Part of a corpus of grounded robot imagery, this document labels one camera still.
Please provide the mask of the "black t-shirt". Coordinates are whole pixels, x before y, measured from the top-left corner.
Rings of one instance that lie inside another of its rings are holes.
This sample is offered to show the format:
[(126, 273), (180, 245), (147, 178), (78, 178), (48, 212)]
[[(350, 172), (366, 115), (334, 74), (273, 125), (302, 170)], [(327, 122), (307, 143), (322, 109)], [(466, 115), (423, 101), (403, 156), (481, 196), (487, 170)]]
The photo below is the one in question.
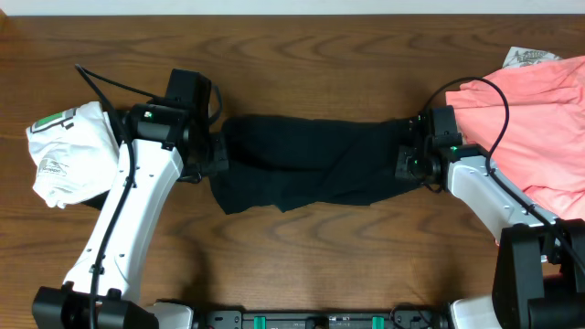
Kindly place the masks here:
[(420, 188), (395, 176), (399, 147), (411, 144), (406, 119), (385, 122), (232, 117), (221, 127), (229, 168), (211, 190), (227, 214), (315, 202), (369, 206)]

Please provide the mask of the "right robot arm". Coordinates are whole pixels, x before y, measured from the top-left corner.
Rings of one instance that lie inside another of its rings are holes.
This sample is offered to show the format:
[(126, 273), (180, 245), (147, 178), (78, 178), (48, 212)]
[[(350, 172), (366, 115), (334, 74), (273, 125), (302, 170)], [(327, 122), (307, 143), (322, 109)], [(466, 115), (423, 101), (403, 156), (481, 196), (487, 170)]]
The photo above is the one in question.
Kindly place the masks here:
[(462, 200), (498, 246), (491, 293), (452, 302), (436, 327), (583, 327), (583, 220), (539, 206), (482, 146), (463, 143), (453, 107), (422, 111), (408, 131), (396, 176)]

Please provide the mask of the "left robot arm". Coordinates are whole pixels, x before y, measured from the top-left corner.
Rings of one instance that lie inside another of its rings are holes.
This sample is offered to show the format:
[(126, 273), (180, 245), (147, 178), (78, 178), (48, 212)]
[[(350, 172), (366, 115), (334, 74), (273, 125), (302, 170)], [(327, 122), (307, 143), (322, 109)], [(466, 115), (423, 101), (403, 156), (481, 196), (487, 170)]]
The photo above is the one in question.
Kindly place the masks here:
[(33, 186), (52, 207), (104, 196), (79, 258), (59, 288), (32, 304), (40, 328), (191, 328), (180, 302), (139, 305), (144, 261), (164, 203), (178, 181), (199, 182), (227, 165), (208, 103), (135, 105), (127, 116), (89, 102), (27, 128)]

